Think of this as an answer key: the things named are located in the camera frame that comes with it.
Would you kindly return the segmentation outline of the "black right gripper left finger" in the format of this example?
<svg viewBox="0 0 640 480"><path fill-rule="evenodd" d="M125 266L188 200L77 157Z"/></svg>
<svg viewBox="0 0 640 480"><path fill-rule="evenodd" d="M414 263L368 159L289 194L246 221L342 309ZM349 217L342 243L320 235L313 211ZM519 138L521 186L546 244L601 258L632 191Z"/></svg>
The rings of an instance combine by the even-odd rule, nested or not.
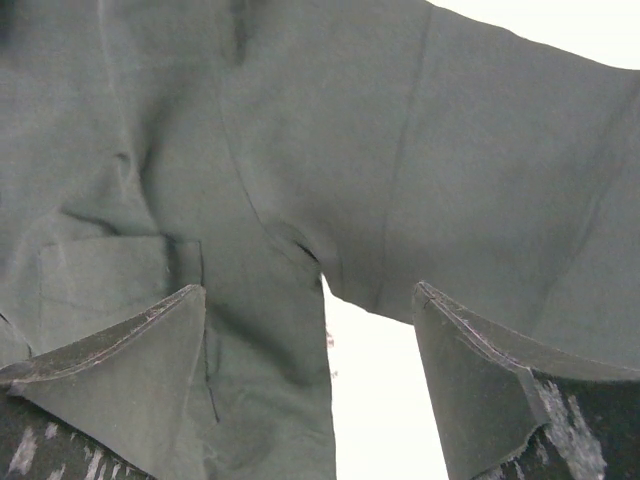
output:
<svg viewBox="0 0 640 480"><path fill-rule="evenodd" d="M205 291L1 370L4 479L175 479Z"/></svg>

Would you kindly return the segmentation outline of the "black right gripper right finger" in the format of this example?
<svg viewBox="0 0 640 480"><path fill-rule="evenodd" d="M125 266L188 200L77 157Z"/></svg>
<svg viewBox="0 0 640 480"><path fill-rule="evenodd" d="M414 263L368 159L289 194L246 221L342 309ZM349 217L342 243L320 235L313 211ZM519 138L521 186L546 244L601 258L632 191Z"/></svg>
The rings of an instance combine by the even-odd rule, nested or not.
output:
<svg viewBox="0 0 640 480"><path fill-rule="evenodd" d="M413 324L449 478L638 478L638 371L539 343L424 282Z"/></svg>

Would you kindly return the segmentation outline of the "black button-up shirt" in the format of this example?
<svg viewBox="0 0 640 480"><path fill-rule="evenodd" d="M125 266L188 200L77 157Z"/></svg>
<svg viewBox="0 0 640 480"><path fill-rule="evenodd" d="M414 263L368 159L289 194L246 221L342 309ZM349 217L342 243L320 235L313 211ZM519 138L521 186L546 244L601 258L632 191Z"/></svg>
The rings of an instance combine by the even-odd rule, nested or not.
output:
<svg viewBox="0 0 640 480"><path fill-rule="evenodd" d="M336 475L323 292L639 363L639 75L425 1L5 1L1 362L182 287L176 479Z"/></svg>

